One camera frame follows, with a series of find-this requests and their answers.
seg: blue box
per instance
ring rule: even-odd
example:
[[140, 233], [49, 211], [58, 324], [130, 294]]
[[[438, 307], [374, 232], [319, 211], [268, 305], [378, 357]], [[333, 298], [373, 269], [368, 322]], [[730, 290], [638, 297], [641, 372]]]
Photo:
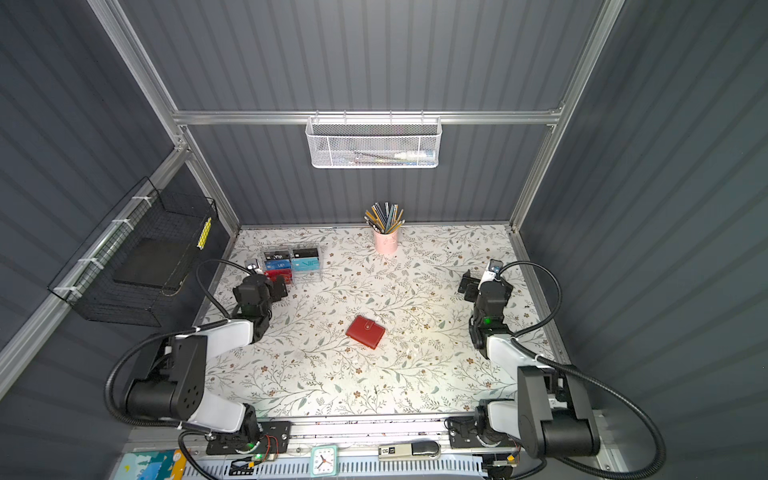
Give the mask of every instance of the blue box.
[[320, 270], [320, 259], [318, 257], [293, 259], [293, 271], [306, 272], [307, 270]]
[[264, 262], [265, 270], [282, 270], [290, 268], [290, 260], [266, 260]]

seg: teal clock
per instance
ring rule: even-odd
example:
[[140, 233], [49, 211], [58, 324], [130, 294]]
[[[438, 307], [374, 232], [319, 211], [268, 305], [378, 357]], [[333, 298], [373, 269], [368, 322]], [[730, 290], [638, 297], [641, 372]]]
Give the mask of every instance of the teal clock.
[[310, 456], [310, 476], [330, 477], [339, 474], [339, 449], [335, 445], [315, 447]]

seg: floral patterned table surface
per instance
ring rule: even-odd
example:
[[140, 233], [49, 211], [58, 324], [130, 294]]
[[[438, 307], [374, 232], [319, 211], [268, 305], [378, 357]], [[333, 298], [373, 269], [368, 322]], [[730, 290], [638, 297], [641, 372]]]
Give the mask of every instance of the floral patterned table surface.
[[[245, 264], [269, 246], [318, 243], [321, 278], [289, 286], [264, 338], [209, 362], [206, 387], [261, 416], [457, 412], [508, 398], [516, 385], [472, 348], [472, 305], [456, 293], [467, 270], [479, 277], [489, 258], [513, 261], [504, 226], [403, 227], [399, 236], [397, 252], [383, 256], [368, 228], [241, 231], [232, 261]], [[224, 271], [215, 296], [227, 308], [242, 276]], [[515, 286], [508, 324], [537, 322], [521, 272], [505, 278]], [[345, 335], [357, 315], [386, 328], [375, 350]], [[211, 307], [205, 321], [217, 319]], [[542, 330], [525, 339], [551, 354]]]

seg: red leather wallet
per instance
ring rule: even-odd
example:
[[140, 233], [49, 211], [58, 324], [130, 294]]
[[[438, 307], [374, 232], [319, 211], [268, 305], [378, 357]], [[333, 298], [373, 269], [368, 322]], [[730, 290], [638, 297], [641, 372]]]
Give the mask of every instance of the red leather wallet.
[[384, 336], [385, 328], [373, 320], [358, 315], [352, 321], [352, 325], [346, 331], [347, 336], [351, 336], [358, 342], [372, 349], [376, 349], [379, 341]]

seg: pencil holder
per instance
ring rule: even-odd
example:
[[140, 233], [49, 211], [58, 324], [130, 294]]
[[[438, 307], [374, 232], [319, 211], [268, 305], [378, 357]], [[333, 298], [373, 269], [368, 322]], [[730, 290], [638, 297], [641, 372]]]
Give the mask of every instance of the pencil holder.
[[392, 233], [384, 234], [375, 230], [373, 232], [373, 246], [378, 253], [389, 255], [397, 250], [397, 230]]

